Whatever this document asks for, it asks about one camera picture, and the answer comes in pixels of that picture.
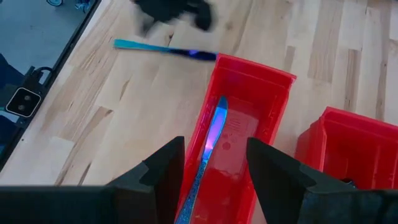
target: red bin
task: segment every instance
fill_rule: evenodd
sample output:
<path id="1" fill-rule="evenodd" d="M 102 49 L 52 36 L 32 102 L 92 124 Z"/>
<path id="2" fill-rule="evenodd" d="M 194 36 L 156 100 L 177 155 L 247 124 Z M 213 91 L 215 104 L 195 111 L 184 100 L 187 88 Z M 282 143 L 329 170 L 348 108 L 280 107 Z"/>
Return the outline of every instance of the red bin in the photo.
<path id="1" fill-rule="evenodd" d="M 200 165 L 212 114 L 225 96 L 226 123 L 201 180 L 190 223 L 251 222 L 256 197 L 246 162 L 247 138 L 273 143 L 294 80 L 281 70 L 219 54 L 188 144 L 177 215 Z"/>
<path id="2" fill-rule="evenodd" d="M 295 158 L 359 189 L 396 189 L 398 127 L 327 107 L 298 138 Z"/>

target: light wood floor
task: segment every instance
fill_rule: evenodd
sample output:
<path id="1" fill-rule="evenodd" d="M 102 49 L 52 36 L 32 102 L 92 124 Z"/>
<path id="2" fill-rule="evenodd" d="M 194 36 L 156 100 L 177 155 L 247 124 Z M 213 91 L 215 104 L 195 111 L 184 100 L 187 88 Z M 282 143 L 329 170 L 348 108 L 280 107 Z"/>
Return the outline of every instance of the light wood floor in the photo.
<path id="1" fill-rule="evenodd" d="M 105 184 L 175 136 L 189 142 L 214 64 L 116 50 L 115 38 L 219 50 L 293 73 L 274 144 L 291 155 L 328 105 L 398 124 L 397 1 L 212 2 L 213 32 L 179 21 L 144 40 L 129 0 L 102 0 L 0 184 Z M 258 206 L 253 223 L 264 223 Z"/>

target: gray floor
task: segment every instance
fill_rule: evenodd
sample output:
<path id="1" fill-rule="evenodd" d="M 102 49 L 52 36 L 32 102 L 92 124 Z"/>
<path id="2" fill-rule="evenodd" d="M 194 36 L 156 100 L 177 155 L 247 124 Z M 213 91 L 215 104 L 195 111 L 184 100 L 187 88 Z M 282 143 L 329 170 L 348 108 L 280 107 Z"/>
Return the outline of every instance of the gray floor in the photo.
<path id="1" fill-rule="evenodd" d="M 75 9 L 75 0 L 64 1 L 60 7 L 50 6 L 45 0 L 0 3 L 0 53 L 22 74 L 30 66 L 53 67 L 84 19 L 85 14 Z M 17 118 L 3 111 L 0 115 Z"/>

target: blue knife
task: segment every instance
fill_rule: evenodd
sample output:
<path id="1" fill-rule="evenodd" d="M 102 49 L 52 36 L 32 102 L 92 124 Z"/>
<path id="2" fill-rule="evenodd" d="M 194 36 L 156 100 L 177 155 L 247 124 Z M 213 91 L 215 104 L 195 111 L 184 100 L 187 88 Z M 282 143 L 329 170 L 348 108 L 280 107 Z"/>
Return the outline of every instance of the blue knife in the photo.
<path id="1" fill-rule="evenodd" d="M 227 112 L 228 102 L 226 98 L 222 96 L 218 102 L 216 111 L 213 115 L 213 119 L 211 120 L 210 129 L 207 134 L 205 150 L 203 151 L 203 155 L 201 156 L 201 162 L 197 175 L 195 177 L 195 180 L 193 181 L 193 185 L 191 187 L 191 190 L 189 191 L 187 199 L 184 202 L 177 221 L 175 222 L 176 224 L 186 224 L 189 223 L 191 220 L 193 207 L 195 205 L 195 200 L 199 191 L 200 181 L 203 177 L 203 174 L 205 173 L 205 169 L 210 159 L 211 153 L 213 152 L 217 140 L 220 137 L 221 132 L 224 128 Z"/>
<path id="2" fill-rule="evenodd" d="M 113 46 L 120 49 L 153 50 L 158 52 L 177 54 L 204 61 L 215 61 L 217 59 L 217 53 L 213 52 L 154 46 L 149 44 L 138 43 L 131 40 L 115 39 Z"/>

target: wooden surface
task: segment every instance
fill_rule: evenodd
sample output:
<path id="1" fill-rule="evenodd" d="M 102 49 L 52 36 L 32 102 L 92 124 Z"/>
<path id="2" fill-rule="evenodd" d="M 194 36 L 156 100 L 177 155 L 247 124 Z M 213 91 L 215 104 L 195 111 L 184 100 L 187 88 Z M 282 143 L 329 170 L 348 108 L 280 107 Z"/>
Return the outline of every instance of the wooden surface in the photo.
<path id="1" fill-rule="evenodd" d="M 194 129 L 214 67 L 116 50 L 113 39 L 217 51 L 297 76 L 274 146 L 292 155 L 327 105 L 398 124 L 398 2 L 213 0 L 204 33 L 188 16 L 134 35 L 129 0 L 102 0 L 0 184 L 105 184 Z M 264 223 L 257 206 L 253 223 Z"/>

